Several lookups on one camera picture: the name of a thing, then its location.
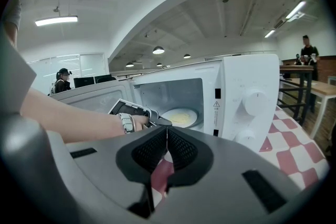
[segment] backpack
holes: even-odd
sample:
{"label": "backpack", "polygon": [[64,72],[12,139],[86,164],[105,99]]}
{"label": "backpack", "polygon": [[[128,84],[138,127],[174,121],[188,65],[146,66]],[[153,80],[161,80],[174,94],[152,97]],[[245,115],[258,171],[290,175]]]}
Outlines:
{"label": "backpack", "polygon": [[50,95],[55,94],[55,85],[57,82],[59,82],[61,79],[57,80],[55,83],[52,83],[50,86]]}

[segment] window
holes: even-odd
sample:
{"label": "window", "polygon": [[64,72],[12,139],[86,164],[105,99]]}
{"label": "window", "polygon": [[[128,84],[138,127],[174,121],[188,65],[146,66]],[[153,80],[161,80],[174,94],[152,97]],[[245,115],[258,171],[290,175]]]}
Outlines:
{"label": "window", "polygon": [[56,82],[56,73],[61,68],[72,72],[69,78],[71,88],[75,88],[74,78],[95,77],[108,73],[105,69],[104,54],[57,56],[28,64],[36,73],[31,86],[44,94],[50,93],[51,84]]}

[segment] woman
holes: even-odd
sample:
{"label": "woman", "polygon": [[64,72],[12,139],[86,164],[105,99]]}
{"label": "woman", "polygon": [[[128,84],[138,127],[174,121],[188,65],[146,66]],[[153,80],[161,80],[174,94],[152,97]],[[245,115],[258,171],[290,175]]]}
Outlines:
{"label": "woman", "polygon": [[71,71],[69,72],[66,68],[61,68],[56,73],[56,83],[55,83],[55,91],[54,93],[64,92],[67,90],[71,90],[70,82],[68,81],[69,76],[71,75]]}

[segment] person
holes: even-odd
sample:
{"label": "person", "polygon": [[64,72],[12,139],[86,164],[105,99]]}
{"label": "person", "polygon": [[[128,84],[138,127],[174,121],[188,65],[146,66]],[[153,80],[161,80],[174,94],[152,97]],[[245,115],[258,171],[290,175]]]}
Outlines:
{"label": "person", "polygon": [[294,65],[295,66],[302,66],[303,65],[303,63],[300,60],[300,55],[299,54],[296,54],[296,60],[294,62]]}
{"label": "person", "polygon": [[[318,80],[317,61],[320,60],[319,52],[316,47],[312,46],[309,37],[304,35],[302,37],[304,47],[301,49],[301,61],[305,66],[313,66],[312,80]],[[310,94],[309,107],[312,113],[315,113],[316,95]]]}
{"label": "person", "polygon": [[71,71],[69,72],[66,68],[61,68],[56,73],[55,93],[71,90],[70,82],[68,81],[71,74]]}
{"label": "person", "polygon": [[[17,33],[21,18],[19,0],[13,0],[11,9],[4,12],[0,27],[16,48]],[[125,133],[121,117],[70,106],[30,88],[22,104],[22,116],[36,120],[44,129],[57,132],[65,143],[111,138]],[[134,115],[131,119],[135,131],[148,123],[145,116]]]}

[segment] computer monitor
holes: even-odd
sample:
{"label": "computer monitor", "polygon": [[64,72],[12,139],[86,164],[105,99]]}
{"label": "computer monitor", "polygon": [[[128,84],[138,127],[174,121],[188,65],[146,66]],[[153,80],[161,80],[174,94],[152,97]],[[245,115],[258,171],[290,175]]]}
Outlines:
{"label": "computer monitor", "polygon": [[112,78],[112,75],[108,74],[108,75],[96,76],[95,83],[99,83],[98,79],[101,79],[101,78]]}
{"label": "computer monitor", "polygon": [[74,78],[74,84],[75,84],[75,88],[92,85],[94,84],[94,78],[93,77]]}

